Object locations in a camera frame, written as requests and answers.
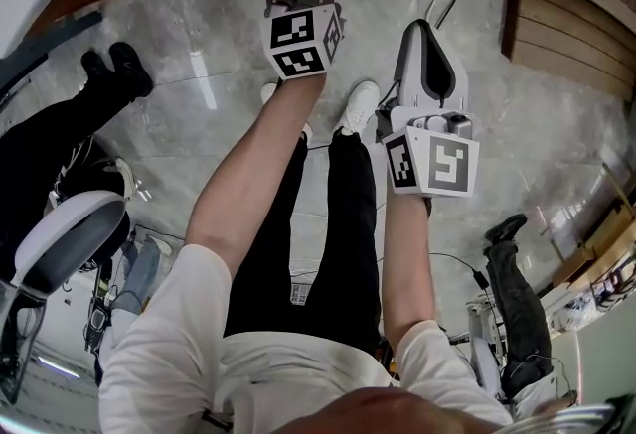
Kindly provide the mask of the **person's black trousers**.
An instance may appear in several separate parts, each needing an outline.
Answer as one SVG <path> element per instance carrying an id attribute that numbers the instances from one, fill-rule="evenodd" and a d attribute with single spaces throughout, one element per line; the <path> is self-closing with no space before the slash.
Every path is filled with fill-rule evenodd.
<path id="1" fill-rule="evenodd" d="M 302 306 L 292 304 L 291 217 L 308 146 L 297 142 L 271 208 L 233 281 L 226 336 L 286 332 L 372 354 L 380 342 L 375 249 L 376 183 L 357 133 L 334 133 L 328 147 L 328 224 L 318 273 Z"/>

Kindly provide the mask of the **wooden side table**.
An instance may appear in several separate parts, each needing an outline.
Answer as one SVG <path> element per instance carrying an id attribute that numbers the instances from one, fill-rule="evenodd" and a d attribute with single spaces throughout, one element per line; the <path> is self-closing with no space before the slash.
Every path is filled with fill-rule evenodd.
<path id="1" fill-rule="evenodd" d="M 636 206 L 612 208 L 557 269 L 552 286 L 582 288 L 601 279 L 636 244 Z"/>

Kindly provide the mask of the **cluttered display rack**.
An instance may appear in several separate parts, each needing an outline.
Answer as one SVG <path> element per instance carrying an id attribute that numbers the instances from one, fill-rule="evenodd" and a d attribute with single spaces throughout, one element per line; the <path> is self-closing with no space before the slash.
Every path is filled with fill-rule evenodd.
<path id="1" fill-rule="evenodd" d="M 551 336 L 574 332 L 618 306 L 636 292 L 636 260 L 616 265 L 603 277 L 548 316 Z"/>

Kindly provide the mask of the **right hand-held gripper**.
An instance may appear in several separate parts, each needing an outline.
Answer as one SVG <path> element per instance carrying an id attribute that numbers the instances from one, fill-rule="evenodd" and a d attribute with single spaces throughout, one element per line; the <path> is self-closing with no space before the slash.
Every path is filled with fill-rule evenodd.
<path id="1" fill-rule="evenodd" d="M 472 121 L 459 112 L 468 106 L 468 75 L 450 43 L 427 21 L 417 19 L 404 30 L 394 81 L 400 105 L 377 110 L 376 137 L 386 152 L 393 191 L 471 197 L 479 143 L 472 139 Z M 426 104 L 440 108 L 419 108 Z"/>

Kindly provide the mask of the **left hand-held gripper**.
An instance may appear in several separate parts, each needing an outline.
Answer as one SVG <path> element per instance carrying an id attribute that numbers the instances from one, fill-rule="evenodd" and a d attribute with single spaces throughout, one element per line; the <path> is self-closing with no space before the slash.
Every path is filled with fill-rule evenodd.
<path id="1" fill-rule="evenodd" d="M 267 18 L 260 23 L 262 45 L 282 80 L 322 74 L 334 64 L 344 39 L 341 6 L 334 2 L 266 0 Z M 274 15 L 275 11 L 283 13 Z"/>

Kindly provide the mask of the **clear plastic case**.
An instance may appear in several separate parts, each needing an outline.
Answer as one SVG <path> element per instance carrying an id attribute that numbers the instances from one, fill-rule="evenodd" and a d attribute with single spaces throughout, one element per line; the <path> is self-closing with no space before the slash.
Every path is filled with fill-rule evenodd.
<path id="1" fill-rule="evenodd" d="M 0 391 L 15 405 L 47 300 L 35 290 L 0 281 Z"/>

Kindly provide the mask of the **person's left forearm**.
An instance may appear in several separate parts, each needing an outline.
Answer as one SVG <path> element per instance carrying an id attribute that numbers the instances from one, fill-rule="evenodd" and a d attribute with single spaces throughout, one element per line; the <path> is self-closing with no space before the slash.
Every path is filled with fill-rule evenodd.
<path id="1" fill-rule="evenodd" d="M 276 89 L 199 195 L 185 243 L 216 254 L 235 276 L 273 203 L 305 123 L 326 83 L 323 74 Z"/>

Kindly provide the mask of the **wooden slat panel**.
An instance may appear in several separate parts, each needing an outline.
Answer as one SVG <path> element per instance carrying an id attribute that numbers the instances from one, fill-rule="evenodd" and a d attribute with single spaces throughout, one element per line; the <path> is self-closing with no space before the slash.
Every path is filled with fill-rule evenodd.
<path id="1" fill-rule="evenodd" d="M 506 0 L 501 52 L 514 64 L 630 102 L 636 0 Z"/>

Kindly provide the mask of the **person's white t-shirt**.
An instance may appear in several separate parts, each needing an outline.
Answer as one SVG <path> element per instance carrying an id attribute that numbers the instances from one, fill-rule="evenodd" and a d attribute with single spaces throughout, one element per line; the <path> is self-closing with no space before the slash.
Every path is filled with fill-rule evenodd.
<path id="1" fill-rule="evenodd" d="M 200 245 L 179 252 L 147 309 L 104 368 L 103 434 L 210 433 L 225 413 L 234 434 L 264 434 L 361 388 L 390 387 L 356 348 L 287 332 L 225 335 L 232 279 Z"/>

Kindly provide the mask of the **white top dark frame table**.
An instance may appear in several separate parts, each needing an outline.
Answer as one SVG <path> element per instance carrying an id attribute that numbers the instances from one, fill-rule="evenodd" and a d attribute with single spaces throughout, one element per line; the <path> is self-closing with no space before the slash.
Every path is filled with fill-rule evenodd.
<path id="1" fill-rule="evenodd" d="M 42 64 L 51 50 L 101 21 L 99 11 L 79 18 L 64 17 L 41 34 L 25 38 L 11 54 L 0 59 L 0 111 L 11 100 L 11 89 Z"/>

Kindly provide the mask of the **person's right forearm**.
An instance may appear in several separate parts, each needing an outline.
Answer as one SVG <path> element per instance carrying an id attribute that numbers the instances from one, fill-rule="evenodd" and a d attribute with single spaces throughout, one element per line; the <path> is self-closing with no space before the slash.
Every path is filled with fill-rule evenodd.
<path id="1" fill-rule="evenodd" d="M 382 308 L 385 336 L 393 349 L 413 326 L 435 318 L 428 209 L 416 195 L 387 194 Z"/>

